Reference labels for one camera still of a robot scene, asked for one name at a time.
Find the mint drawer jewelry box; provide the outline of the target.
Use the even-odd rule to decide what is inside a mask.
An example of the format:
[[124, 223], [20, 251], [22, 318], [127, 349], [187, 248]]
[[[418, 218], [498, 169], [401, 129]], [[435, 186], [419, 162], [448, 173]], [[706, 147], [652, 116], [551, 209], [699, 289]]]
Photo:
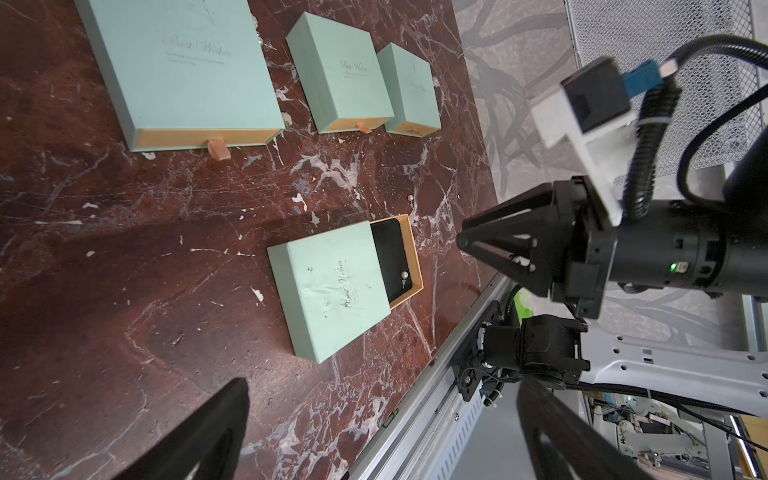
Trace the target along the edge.
[[368, 133], [394, 118], [369, 32], [305, 12], [286, 40], [320, 134]]

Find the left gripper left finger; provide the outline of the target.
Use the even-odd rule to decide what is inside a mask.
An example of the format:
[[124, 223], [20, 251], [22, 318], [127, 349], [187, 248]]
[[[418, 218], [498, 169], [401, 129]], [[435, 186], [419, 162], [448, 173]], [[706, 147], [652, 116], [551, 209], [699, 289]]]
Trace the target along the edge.
[[249, 407], [247, 381], [231, 380], [117, 477], [232, 479]]

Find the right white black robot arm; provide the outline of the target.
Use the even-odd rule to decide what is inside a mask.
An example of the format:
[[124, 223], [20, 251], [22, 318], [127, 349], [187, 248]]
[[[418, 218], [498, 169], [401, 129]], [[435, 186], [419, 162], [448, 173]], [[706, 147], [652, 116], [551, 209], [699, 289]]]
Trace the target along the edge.
[[637, 221], [613, 226], [589, 178], [540, 185], [463, 222], [461, 251], [570, 316], [539, 315], [484, 327], [458, 369], [476, 385], [501, 370], [557, 387], [644, 395], [758, 417], [767, 413], [763, 352], [707, 353], [595, 325], [605, 287], [679, 288], [710, 296], [767, 297], [767, 139], [760, 136], [720, 202], [658, 200]]

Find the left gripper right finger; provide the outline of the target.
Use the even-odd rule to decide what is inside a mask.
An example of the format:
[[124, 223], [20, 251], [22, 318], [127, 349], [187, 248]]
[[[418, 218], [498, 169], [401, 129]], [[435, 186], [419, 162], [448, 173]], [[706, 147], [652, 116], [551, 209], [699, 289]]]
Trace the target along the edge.
[[516, 401], [538, 479], [649, 479], [536, 379], [520, 383]]

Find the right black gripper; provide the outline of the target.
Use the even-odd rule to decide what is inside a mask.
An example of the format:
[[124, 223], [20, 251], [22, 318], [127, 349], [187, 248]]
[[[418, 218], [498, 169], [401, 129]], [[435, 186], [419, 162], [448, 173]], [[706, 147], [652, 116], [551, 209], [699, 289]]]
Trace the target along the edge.
[[709, 205], [654, 200], [644, 218], [618, 226], [603, 221], [596, 201], [586, 199], [575, 209], [552, 280], [550, 257], [498, 246], [524, 233], [524, 223], [553, 199], [545, 183], [468, 217], [457, 246], [536, 296], [548, 297], [551, 289], [554, 301], [590, 319], [598, 317], [609, 282], [626, 292], [676, 288], [767, 300], [767, 196], [748, 182], [728, 181], [723, 201]]

